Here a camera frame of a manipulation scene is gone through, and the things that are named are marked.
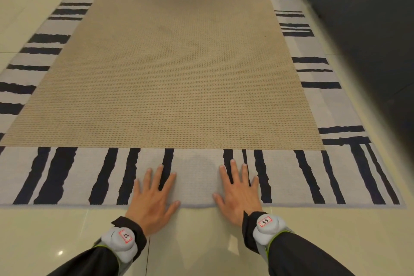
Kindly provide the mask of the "person's right forearm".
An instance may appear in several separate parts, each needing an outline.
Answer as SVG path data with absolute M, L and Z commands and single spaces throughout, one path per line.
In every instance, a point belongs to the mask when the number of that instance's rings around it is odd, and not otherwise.
M 252 236 L 257 219 L 265 212 L 244 214 L 242 234 L 245 246 L 258 253 Z M 282 232 L 270 245 L 269 276 L 355 276 L 327 252 L 294 232 Z

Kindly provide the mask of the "person's right hand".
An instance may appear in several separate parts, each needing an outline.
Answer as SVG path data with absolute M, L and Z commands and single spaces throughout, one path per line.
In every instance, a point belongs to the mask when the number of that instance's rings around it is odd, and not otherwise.
M 248 174 L 248 165 L 242 164 L 240 175 L 242 183 L 232 185 L 225 166 L 219 168 L 222 186 L 224 189 L 224 201 L 227 205 L 227 215 L 223 215 L 230 223 L 242 227 L 244 214 L 262 212 L 260 198 L 251 190 L 251 181 Z

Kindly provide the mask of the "grey wrist tracker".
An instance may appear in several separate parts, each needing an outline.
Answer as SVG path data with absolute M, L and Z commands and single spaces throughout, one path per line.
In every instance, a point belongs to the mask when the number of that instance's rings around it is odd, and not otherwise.
M 106 247 L 122 264 L 132 263 L 138 252 L 135 235 L 127 227 L 110 228 L 95 242 L 93 247 Z
M 263 259 L 268 260 L 270 245 L 282 232 L 293 232 L 282 217 L 263 214 L 257 219 L 252 236 Z

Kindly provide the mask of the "person's left hand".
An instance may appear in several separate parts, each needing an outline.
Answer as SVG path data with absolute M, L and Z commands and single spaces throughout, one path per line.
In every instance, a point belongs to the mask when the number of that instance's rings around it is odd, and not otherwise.
M 176 173 L 170 174 L 161 190 L 152 191 L 150 189 L 149 169 L 147 169 L 144 175 L 143 185 L 140 185 L 140 195 L 136 199 L 132 197 L 125 214 L 126 218 L 141 227 L 145 237 L 150 237 L 157 233 L 170 221 L 163 220 L 163 216 L 169 207 L 167 205 L 168 196 L 177 176 Z

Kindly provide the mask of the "beige rug with striped border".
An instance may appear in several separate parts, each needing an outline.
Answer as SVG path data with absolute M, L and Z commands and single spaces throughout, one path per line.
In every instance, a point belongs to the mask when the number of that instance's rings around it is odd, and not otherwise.
M 0 73 L 0 206 L 126 206 L 163 164 L 213 207 L 405 203 L 297 0 L 62 0 Z

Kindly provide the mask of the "person's left forearm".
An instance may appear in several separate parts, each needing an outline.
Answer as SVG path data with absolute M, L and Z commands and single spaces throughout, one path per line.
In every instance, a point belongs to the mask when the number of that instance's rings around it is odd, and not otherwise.
M 147 238 L 141 227 L 124 216 L 120 216 L 112 224 L 113 227 L 127 227 L 133 231 L 138 248 L 134 262 L 147 244 Z M 111 250 L 92 246 L 46 276 L 124 276 L 132 263 L 122 264 Z

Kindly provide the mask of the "dark grey sofa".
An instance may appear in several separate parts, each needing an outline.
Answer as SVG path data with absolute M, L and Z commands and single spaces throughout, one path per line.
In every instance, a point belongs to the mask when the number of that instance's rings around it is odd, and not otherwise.
M 414 162 L 414 0 L 308 0 Z

